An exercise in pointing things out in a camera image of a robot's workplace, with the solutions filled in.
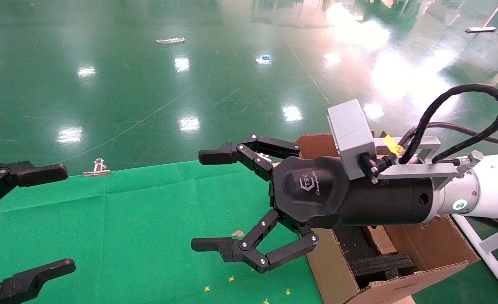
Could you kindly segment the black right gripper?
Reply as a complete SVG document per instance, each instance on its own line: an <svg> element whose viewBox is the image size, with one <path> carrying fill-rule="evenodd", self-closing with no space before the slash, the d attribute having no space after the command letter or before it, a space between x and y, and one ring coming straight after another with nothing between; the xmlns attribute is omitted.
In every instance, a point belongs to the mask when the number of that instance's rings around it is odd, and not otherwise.
<svg viewBox="0 0 498 304"><path fill-rule="evenodd" d="M422 223L433 202L429 178L388 179L373 184L367 177L349 179L341 158L298 158L301 146L272 137L251 135L201 150L203 165L241 163L264 181L271 181L270 210L241 240L195 238L197 252L218 252L226 263L245 263L264 274L312 252L319 237L310 228ZM265 156L285 159L274 168ZM295 228L300 238L268 254L257 247L276 227Z"/></svg>

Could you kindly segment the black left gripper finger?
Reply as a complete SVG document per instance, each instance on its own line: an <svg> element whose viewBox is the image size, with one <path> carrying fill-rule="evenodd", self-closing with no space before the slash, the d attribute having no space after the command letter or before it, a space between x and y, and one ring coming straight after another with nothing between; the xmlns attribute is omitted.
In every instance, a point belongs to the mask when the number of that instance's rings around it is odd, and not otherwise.
<svg viewBox="0 0 498 304"><path fill-rule="evenodd" d="M35 167L29 161L0 163L0 200L16 187L32 187L66 180L63 164Z"/></svg>
<svg viewBox="0 0 498 304"><path fill-rule="evenodd" d="M68 275L75 270L75 261L64 258L14 274L0 282L0 304L22 304L35 299L47 281Z"/></svg>

